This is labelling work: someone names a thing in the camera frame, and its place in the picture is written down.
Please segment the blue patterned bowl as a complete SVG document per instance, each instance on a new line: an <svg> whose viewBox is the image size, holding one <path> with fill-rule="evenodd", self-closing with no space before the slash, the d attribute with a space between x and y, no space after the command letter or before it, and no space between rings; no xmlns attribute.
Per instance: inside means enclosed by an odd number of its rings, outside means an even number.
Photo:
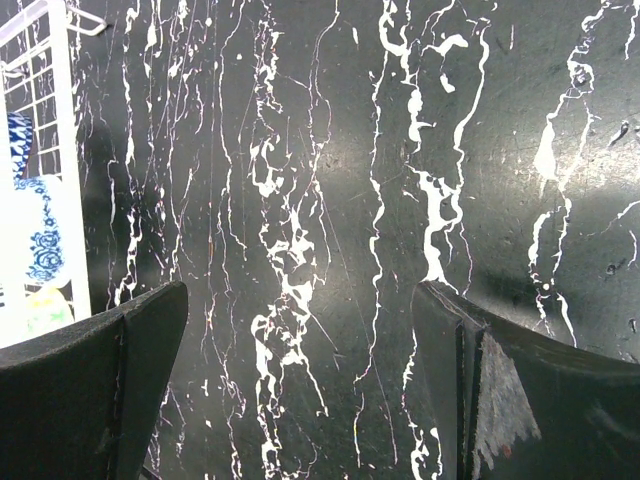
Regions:
<svg viewBox="0 0 640 480"><path fill-rule="evenodd" d="M61 288L71 279L69 219L63 182L47 174L14 182L1 197L1 211L17 222L9 229L10 259L28 285Z"/></svg>

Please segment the white floral bowl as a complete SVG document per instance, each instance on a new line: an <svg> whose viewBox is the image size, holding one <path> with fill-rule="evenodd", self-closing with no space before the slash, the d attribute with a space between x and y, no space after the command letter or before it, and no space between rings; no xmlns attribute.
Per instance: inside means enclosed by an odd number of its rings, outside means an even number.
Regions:
<svg viewBox="0 0 640 480"><path fill-rule="evenodd" d="M74 323L73 313L64 295L56 288L43 287L26 299L26 324L35 338Z"/></svg>

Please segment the red patterned bowl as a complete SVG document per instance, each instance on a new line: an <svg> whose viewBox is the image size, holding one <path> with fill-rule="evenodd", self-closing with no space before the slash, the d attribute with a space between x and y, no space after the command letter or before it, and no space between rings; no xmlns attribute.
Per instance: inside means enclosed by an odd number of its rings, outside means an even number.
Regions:
<svg viewBox="0 0 640 480"><path fill-rule="evenodd" d="M20 112L7 114L13 178L20 180L26 171L34 139L32 119Z"/></svg>

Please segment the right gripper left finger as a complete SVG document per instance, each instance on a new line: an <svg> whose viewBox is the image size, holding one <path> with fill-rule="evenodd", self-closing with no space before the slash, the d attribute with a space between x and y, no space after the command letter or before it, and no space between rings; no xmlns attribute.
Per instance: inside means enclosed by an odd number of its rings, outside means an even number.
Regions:
<svg viewBox="0 0 640 480"><path fill-rule="evenodd" d="M139 478L188 310L174 281L2 349L2 478Z"/></svg>

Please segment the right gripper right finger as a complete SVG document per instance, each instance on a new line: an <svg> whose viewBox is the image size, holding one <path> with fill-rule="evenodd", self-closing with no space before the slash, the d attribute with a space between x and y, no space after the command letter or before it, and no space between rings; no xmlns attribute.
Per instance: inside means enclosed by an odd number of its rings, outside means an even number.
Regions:
<svg viewBox="0 0 640 480"><path fill-rule="evenodd" d="M521 327L436 282L412 319L445 479L635 479L639 368Z"/></svg>

